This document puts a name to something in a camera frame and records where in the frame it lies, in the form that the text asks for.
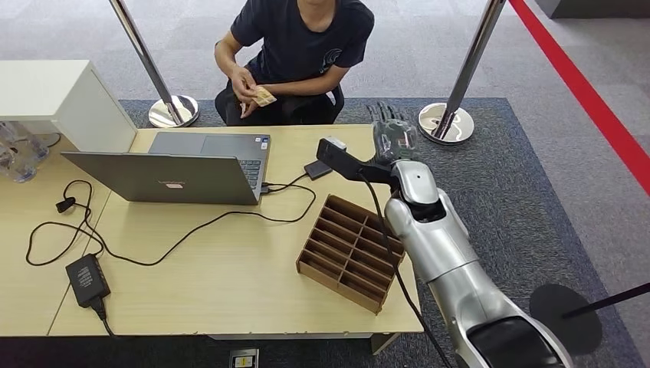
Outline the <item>person's right hand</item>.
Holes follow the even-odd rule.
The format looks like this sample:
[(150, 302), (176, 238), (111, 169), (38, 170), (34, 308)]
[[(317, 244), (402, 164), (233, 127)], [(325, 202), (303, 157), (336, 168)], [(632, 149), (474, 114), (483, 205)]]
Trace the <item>person's right hand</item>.
[(236, 97), (244, 103), (250, 103), (257, 96), (257, 84), (246, 67), (237, 64), (229, 74), (232, 89)]

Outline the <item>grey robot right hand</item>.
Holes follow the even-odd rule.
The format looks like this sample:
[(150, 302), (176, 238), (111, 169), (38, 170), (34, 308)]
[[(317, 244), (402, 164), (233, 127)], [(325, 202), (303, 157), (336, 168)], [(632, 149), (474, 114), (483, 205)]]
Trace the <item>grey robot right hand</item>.
[(366, 105), (366, 109), (373, 130), (374, 162), (390, 166), (399, 160), (414, 160), (417, 146), (414, 116), (383, 101)]

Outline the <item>person's left hand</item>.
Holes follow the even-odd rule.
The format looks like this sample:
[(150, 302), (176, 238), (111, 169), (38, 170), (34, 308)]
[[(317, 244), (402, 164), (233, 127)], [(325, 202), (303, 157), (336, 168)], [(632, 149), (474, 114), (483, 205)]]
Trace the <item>person's left hand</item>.
[(258, 97), (256, 94), (252, 94), (250, 96), (243, 96), (239, 97), (239, 100), (241, 102), (241, 118), (245, 119), (248, 118), (252, 113), (259, 108), (258, 102), (257, 102)]

